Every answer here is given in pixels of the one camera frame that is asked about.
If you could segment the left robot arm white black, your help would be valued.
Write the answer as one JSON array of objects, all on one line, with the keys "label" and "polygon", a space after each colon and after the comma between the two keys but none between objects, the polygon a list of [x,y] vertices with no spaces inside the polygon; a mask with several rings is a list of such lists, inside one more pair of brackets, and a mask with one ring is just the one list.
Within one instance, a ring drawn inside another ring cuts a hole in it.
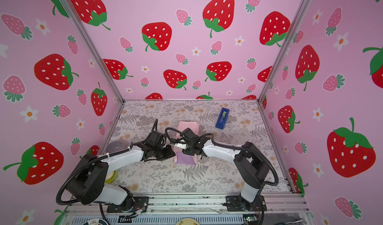
[{"label": "left robot arm white black", "polygon": [[85,155],[59,189],[56,203],[110,204],[129,211],[135,206],[133,194],[122,186],[106,184],[107,175],[129,164],[164,161],[175,155],[171,145],[166,145],[165,135],[156,131],[124,150],[102,156]]}]

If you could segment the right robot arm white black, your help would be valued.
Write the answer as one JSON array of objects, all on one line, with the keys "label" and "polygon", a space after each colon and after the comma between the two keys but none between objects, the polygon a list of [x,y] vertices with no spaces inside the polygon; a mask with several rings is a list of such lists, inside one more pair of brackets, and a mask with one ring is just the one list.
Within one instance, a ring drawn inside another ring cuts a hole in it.
[{"label": "right robot arm white black", "polygon": [[261,192],[268,185],[279,184],[278,174],[272,163],[251,142],[243,145],[229,145],[215,141],[212,133],[197,136],[191,129],[176,131],[179,138],[170,139],[170,143],[182,148],[187,155],[201,155],[219,158],[235,164],[244,186],[238,198],[236,208],[252,211],[258,202],[262,202]]}]

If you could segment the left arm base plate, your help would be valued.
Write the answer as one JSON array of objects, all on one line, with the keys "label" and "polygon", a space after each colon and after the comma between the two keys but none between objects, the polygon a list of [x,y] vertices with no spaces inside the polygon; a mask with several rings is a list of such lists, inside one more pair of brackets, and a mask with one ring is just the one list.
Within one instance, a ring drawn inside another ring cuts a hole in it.
[{"label": "left arm base plate", "polygon": [[128,197],[121,205],[110,204],[107,213],[145,213],[149,197]]}]

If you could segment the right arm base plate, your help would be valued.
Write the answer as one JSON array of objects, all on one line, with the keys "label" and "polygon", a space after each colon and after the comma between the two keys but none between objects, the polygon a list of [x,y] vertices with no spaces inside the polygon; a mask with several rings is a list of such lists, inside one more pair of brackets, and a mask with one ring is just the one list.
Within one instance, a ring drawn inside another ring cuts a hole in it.
[{"label": "right arm base plate", "polygon": [[266,212],[267,206],[263,196],[257,196],[253,202],[248,202],[241,195],[226,196],[222,204],[229,212]]}]

